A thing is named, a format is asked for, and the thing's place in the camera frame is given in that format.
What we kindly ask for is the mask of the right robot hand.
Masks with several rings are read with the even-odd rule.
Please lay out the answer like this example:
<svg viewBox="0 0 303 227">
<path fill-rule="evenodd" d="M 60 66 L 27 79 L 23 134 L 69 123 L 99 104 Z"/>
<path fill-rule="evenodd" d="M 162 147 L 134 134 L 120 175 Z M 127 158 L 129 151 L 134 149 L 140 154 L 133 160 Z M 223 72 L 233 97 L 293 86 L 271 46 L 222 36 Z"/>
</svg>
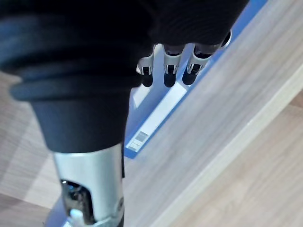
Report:
<svg viewBox="0 0 303 227">
<path fill-rule="evenodd" d="M 186 44 L 194 48 L 183 83 L 194 83 L 227 46 L 246 0 L 3 0 L 0 70 L 29 102 L 61 182 L 73 227 L 124 224 L 124 139 L 131 90 L 153 83 L 164 49 L 164 84 L 176 81 Z"/>
</svg>

